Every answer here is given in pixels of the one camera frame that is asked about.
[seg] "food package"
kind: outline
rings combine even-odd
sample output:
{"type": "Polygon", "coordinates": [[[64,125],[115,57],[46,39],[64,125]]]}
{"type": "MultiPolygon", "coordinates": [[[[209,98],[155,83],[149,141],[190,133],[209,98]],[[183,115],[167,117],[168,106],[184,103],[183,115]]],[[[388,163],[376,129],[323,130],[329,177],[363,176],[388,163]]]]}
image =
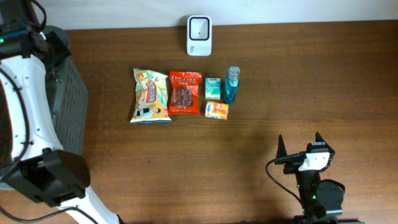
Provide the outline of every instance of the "food package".
{"type": "Polygon", "coordinates": [[[221,79],[206,78],[205,82],[205,99],[219,100],[221,98],[221,79]]]}
{"type": "Polygon", "coordinates": [[[173,94],[169,114],[200,114],[199,84],[201,83],[201,73],[170,72],[170,79],[173,94]]]}
{"type": "Polygon", "coordinates": [[[136,105],[131,124],[171,123],[167,111],[167,75],[134,68],[136,105]]]}
{"type": "Polygon", "coordinates": [[[227,119],[228,104],[208,101],[206,104],[205,116],[214,119],[227,119]]]}

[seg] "orange and white packet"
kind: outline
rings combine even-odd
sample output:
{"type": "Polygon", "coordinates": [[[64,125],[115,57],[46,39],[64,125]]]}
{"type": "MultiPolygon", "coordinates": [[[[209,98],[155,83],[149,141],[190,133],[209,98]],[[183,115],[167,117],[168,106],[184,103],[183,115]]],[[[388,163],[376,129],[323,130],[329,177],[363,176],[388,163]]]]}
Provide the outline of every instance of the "orange and white packet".
{"type": "Polygon", "coordinates": [[[208,101],[206,104],[205,116],[214,119],[227,119],[228,104],[208,101]]]}

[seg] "yellow snack bag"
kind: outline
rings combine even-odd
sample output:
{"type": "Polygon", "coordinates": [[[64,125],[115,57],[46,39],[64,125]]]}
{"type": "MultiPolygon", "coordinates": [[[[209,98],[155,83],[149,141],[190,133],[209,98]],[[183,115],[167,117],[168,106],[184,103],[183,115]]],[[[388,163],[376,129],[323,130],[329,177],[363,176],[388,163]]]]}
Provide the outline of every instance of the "yellow snack bag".
{"type": "Polygon", "coordinates": [[[227,119],[228,104],[208,101],[206,104],[205,116],[214,119],[227,119]]]}
{"type": "Polygon", "coordinates": [[[131,124],[171,123],[167,112],[167,75],[134,68],[136,106],[131,124]]]}

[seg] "red snack package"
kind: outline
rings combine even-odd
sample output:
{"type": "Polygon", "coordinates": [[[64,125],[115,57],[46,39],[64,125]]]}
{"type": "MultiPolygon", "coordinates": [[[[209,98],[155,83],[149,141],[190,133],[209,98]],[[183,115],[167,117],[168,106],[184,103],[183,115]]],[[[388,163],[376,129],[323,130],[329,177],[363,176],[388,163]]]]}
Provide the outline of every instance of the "red snack package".
{"type": "Polygon", "coordinates": [[[172,102],[169,114],[200,114],[199,109],[199,72],[170,72],[173,86],[172,102]]]}

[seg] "wooden tabletop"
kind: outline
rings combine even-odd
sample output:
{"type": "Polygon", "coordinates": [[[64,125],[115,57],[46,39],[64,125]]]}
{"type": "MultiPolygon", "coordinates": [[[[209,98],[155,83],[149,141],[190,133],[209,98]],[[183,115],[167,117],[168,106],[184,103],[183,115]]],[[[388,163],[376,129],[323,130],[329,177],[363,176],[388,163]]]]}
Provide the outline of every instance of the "wooden tabletop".
{"type": "MultiPolygon", "coordinates": [[[[291,154],[317,131],[336,151],[322,179],[346,186],[340,218],[397,222],[398,21],[217,26],[209,57],[187,55],[183,27],[68,34],[90,95],[83,157],[91,185],[126,223],[300,215],[264,167],[279,134],[291,154]],[[232,65],[241,83],[227,121],[176,115],[172,124],[129,124],[133,66],[224,79],[232,65]]],[[[298,193],[282,166],[271,173],[298,193]]],[[[13,191],[0,192],[0,203],[22,218],[56,210],[13,191]]],[[[59,215],[43,223],[75,222],[59,215]]]]}

